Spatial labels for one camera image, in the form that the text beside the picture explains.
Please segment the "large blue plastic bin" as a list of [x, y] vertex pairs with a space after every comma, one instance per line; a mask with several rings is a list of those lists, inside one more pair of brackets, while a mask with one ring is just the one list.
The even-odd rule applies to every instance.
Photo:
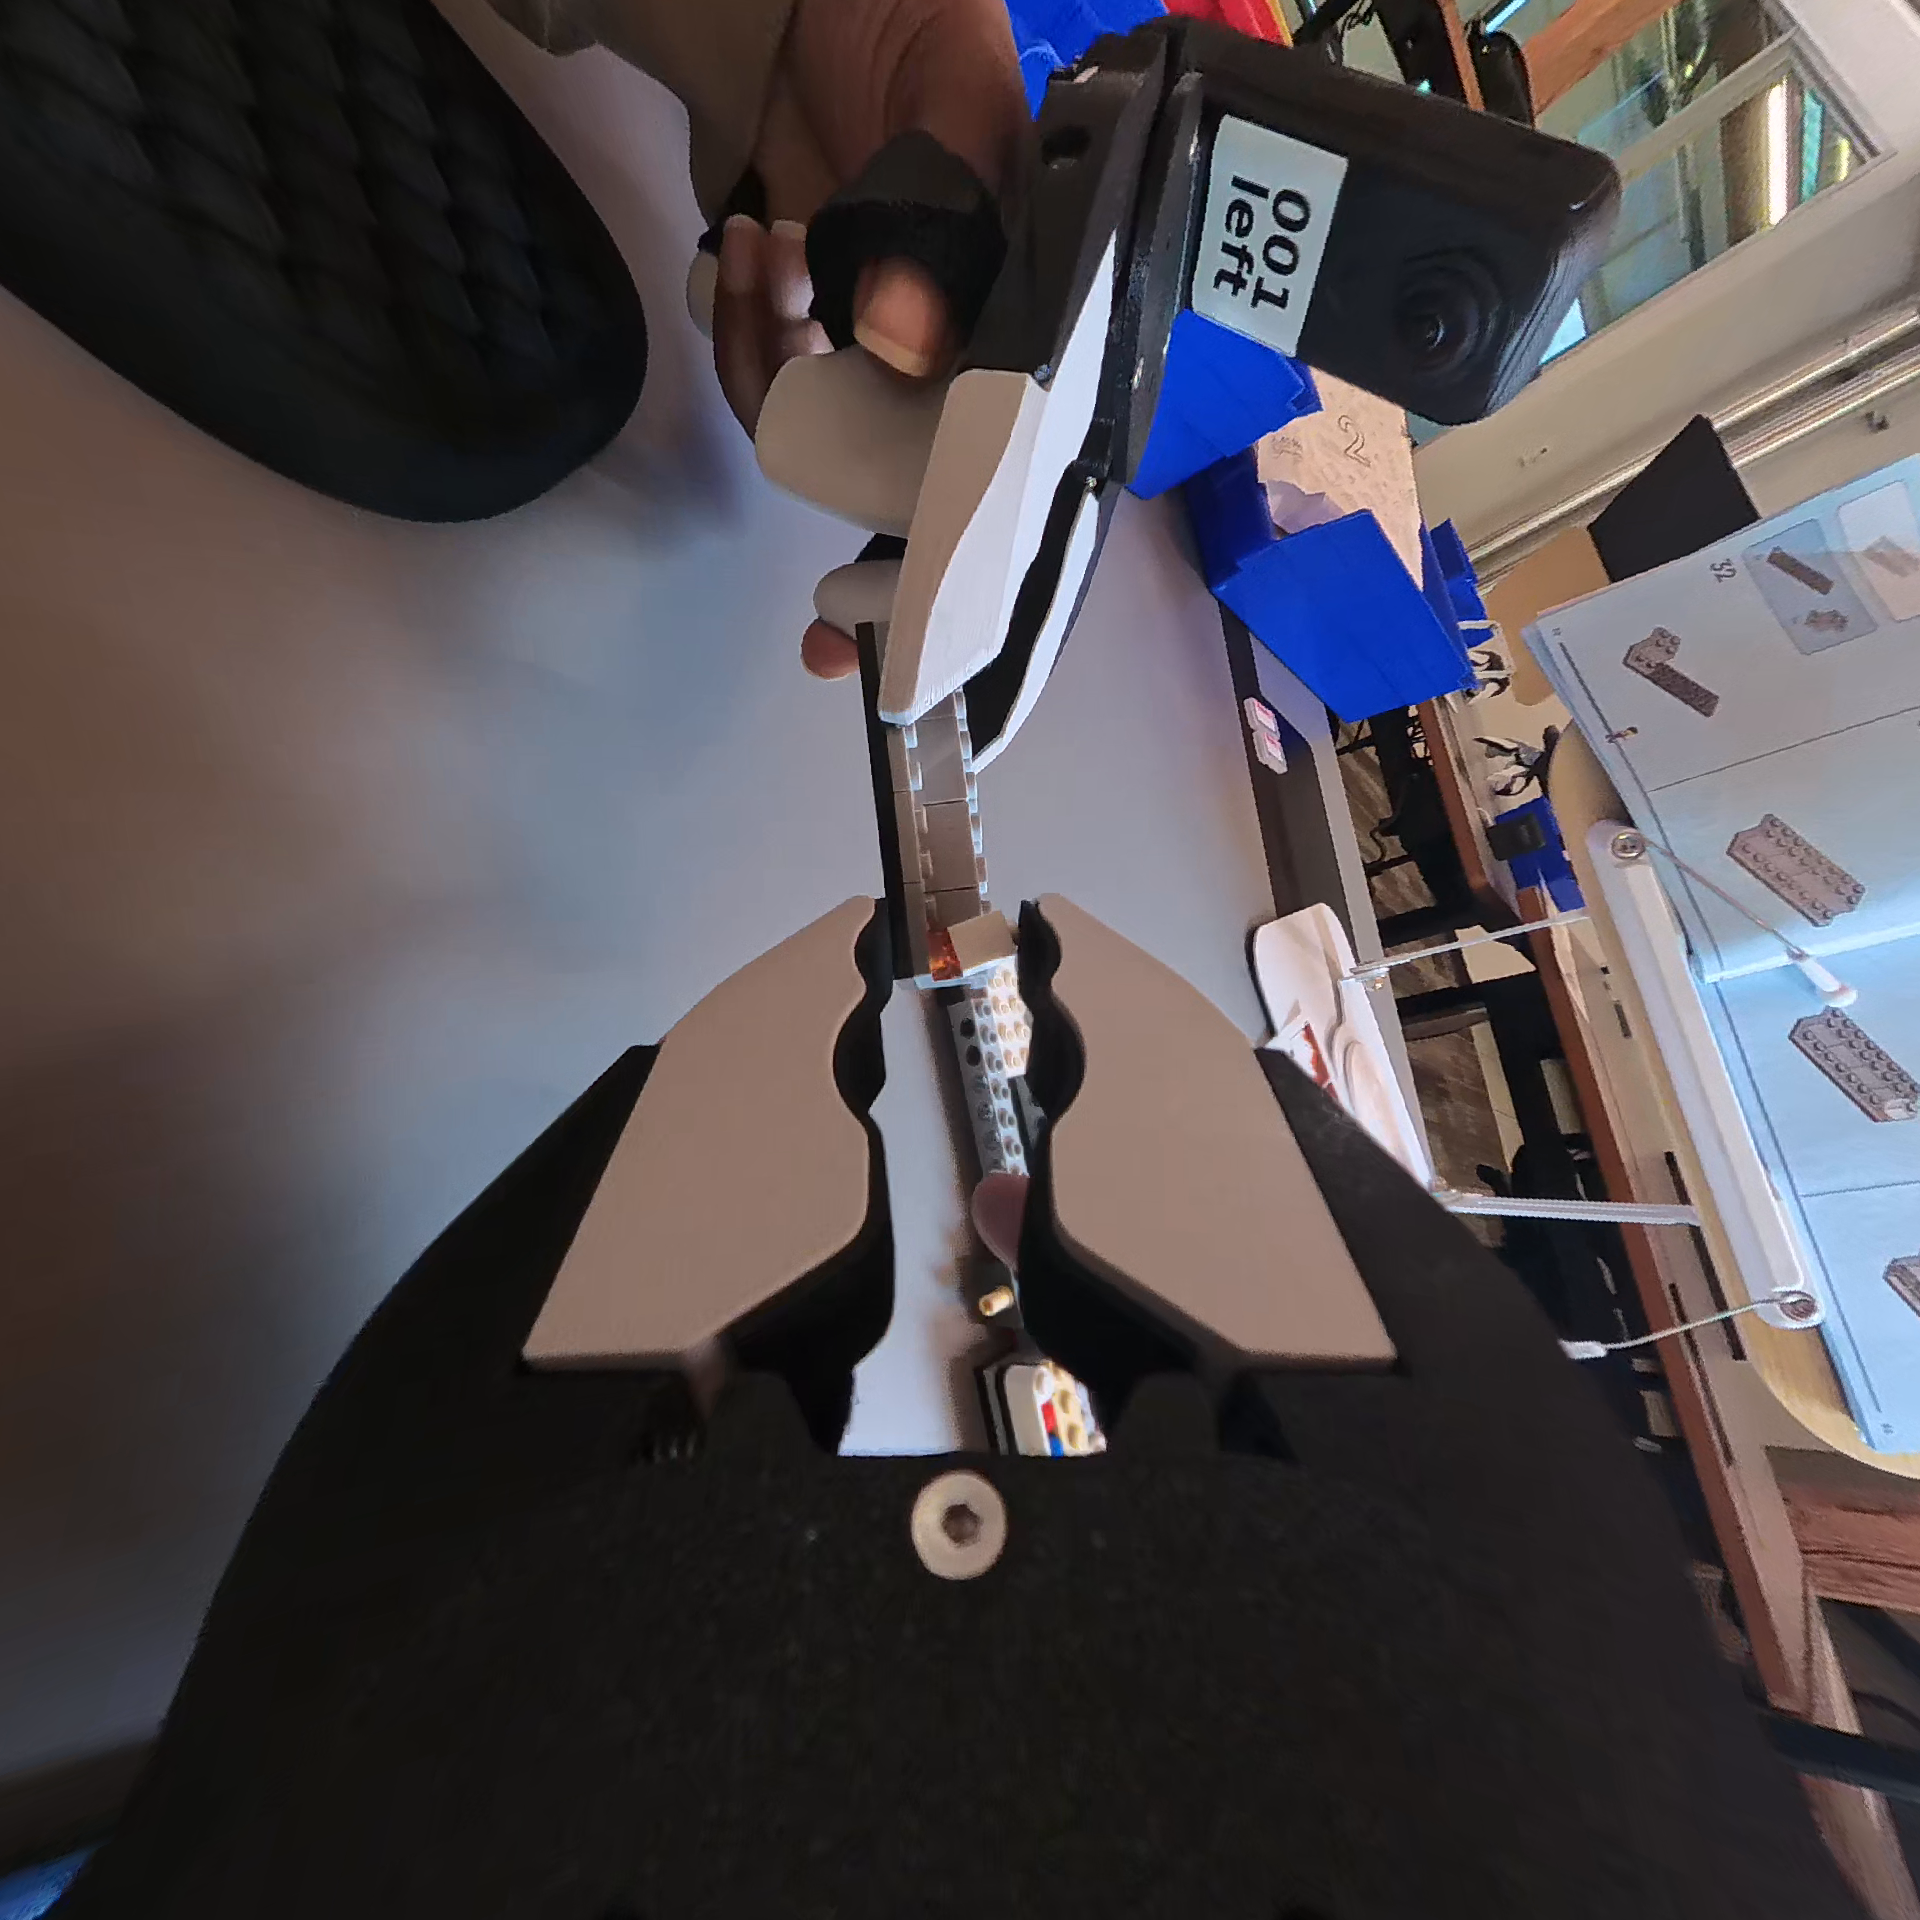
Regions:
[[[1165, 13], [1162, 2], [1009, 2], [1026, 106], [1041, 113], [1049, 75], [1094, 38]], [[1306, 367], [1210, 321], [1168, 335], [1160, 410], [1128, 490], [1163, 497], [1318, 405]]]

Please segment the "small blue plastic bin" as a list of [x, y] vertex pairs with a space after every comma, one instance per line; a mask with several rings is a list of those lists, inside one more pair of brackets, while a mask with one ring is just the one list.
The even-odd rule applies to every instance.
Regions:
[[1422, 525], [1425, 594], [1438, 617], [1458, 628], [1486, 631], [1493, 621], [1486, 613], [1478, 575], [1467, 547], [1451, 518], [1438, 525]]

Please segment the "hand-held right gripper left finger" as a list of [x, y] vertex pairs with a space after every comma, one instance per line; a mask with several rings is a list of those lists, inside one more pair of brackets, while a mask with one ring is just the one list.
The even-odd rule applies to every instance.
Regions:
[[873, 1105], [897, 974], [853, 897], [658, 1042], [522, 1355], [541, 1369], [745, 1372], [848, 1387], [894, 1309]]

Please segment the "white book stand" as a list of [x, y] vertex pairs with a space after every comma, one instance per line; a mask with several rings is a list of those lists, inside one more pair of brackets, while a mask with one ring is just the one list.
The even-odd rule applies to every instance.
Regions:
[[1589, 850], [1596, 865], [1589, 908], [1523, 924], [1521, 932], [1558, 937], [1594, 924], [1613, 937], [1606, 987], [1613, 1009], [1628, 1018], [1626, 1065], [1644, 1069], [1648, 1099], [1672, 1139], [1680, 1179], [1676, 1198], [1592, 1199], [1443, 1183], [1386, 1033], [1386, 975], [1409, 964], [1411, 956], [1361, 959], [1329, 905], [1302, 908], [1254, 930], [1252, 971], [1268, 1035], [1297, 1020], [1344, 1025], [1353, 1107], [1344, 1113], [1425, 1182], [1443, 1210], [1542, 1225], [1698, 1234], [1733, 1297], [1715, 1314], [1684, 1324], [1688, 1333], [1740, 1317], [1755, 1317], [1789, 1338], [1836, 1330], [1834, 1293], [1769, 1178], [1722, 1059], [1683, 930], [1653, 871], [1653, 844], [1624, 823], [1603, 820], [1592, 829]]

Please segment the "black braided cushion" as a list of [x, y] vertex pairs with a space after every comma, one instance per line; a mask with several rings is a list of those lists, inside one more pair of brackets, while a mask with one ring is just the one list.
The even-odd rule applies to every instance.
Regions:
[[514, 513], [640, 401], [626, 260], [434, 5], [4, 2], [2, 166], [14, 300], [347, 508]]

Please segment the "medium blue plastic bin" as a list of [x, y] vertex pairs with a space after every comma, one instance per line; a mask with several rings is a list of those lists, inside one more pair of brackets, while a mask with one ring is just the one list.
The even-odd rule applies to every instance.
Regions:
[[1425, 594], [1413, 562], [1369, 513], [1277, 530], [1243, 450], [1179, 486], [1214, 598], [1341, 722], [1473, 693], [1476, 637]]

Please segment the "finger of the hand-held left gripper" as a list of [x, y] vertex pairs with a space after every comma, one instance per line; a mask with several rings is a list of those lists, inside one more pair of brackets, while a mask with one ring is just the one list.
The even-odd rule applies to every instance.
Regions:
[[1113, 326], [1117, 237], [1068, 294], [1052, 372], [966, 367], [950, 379], [906, 538], [876, 713], [914, 724], [992, 666], [1041, 559], [1059, 494], [1107, 477], [1102, 372]]
[[1064, 470], [1032, 559], [1016, 570], [1016, 598], [1000, 650], [962, 683], [970, 763], [984, 775], [1035, 710], [1073, 623], [1086, 603], [1100, 549], [1113, 523], [1115, 483], [1094, 458]]

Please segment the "grey lego wall assembly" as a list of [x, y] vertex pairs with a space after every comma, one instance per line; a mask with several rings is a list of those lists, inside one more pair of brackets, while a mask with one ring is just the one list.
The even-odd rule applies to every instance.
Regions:
[[1017, 957], [989, 901], [970, 709], [960, 690], [914, 722], [881, 718], [882, 621], [854, 627], [861, 715], [897, 979], [923, 993], [988, 993]]

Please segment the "person's left hand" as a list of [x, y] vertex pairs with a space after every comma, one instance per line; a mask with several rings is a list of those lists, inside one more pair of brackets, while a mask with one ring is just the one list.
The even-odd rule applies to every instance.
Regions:
[[784, 364], [828, 351], [808, 315], [802, 230], [906, 133], [925, 133], [1011, 201], [1032, 122], [1000, 2], [804, 2], [787, 22], [749, 172], [763, 219], [730, 217], [716, 268], [710, 351], [752, 437]]

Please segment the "lego sticker sheet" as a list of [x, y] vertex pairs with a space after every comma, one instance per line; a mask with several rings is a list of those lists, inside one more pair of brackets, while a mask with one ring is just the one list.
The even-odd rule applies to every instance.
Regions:
[[1314, 1020], [1297, 1020], [1277, 1026], [1264, 1042], [1306, 1073], [1341, 1111], [1353, 1113], [1352, 1054], [1353, 1037], [1344, 1025], [1324, 1026]]

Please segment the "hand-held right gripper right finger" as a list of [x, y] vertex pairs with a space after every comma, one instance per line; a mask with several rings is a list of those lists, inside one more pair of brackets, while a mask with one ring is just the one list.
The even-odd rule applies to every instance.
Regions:
[[1392, 1334], [1258, 1049], [1066, 897], [1019, 916], [1042, 1126], [1017, 1281], [1075, 1374], [1386, 1372]]

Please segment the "crumpled white paper bag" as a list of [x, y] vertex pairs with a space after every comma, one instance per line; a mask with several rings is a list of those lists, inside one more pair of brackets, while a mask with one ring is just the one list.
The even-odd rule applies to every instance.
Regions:
[[1422, 509], [1403, 411], [1336, 375], [1318, 405], [1254, 445], [1267, 513], [1285, 535], [1369, 513], [1397, 543], [1417, 541]]

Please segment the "lego vehicle base assembly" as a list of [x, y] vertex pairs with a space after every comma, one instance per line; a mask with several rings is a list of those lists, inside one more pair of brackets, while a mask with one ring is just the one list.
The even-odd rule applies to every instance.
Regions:
[[[1041, 1108], [1025, 1081], [1032, 1021], [1017, 970], [1001, 963], [940, 990], [938, 1001], [950, 1025], [978, 1171], [985, 1179], [1021, 1179]], [[1108, 1439], [1086, 1385], [1046, 1357], [1026, 1330], [1012, 1266], [994, 1254], [984, 1259], [974, 1313], [996, 1343], [976, 1367], [976, 1397], [992, 1450], [1003, 1455], [1100, 1455]]]

